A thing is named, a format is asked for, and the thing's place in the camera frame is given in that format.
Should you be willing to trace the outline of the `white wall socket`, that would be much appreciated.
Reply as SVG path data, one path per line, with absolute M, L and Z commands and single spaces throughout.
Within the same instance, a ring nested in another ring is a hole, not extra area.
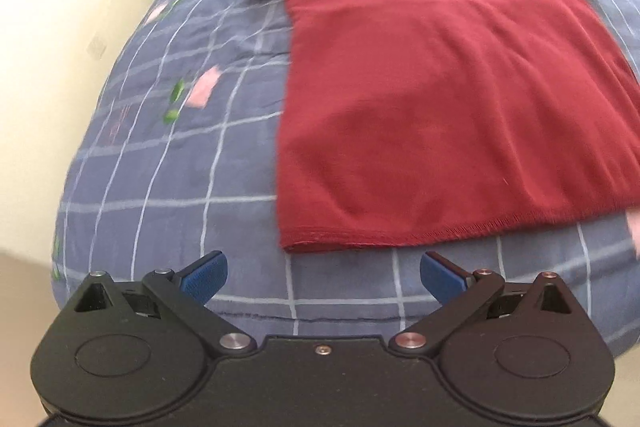
M 106 51 L 106 43 L 100 36 L 94 36 L 88 43 L 87 53 L 95 60 L 101 60 Z

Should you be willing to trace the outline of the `red long-sleeve shirt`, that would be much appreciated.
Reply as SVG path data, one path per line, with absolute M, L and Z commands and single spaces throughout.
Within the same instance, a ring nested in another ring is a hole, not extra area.
M 587 0 L 284 0 L 286 251 L 428 245 L 639 202 L 639 86 Z

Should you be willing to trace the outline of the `blue plaid floral quilt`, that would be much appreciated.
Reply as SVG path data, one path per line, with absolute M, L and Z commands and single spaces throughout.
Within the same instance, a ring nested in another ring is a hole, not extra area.
M 591 0 L 639 61 L 639 0 Z M 290 256 L 278 245 L 276 131 L 288 69 L 282 0 L 156 0 L 122 49 L 70 164 L 53 292 L 223 251 L 209 306 L 255 338 L 391 336 L 436 308 L 420 251 Z

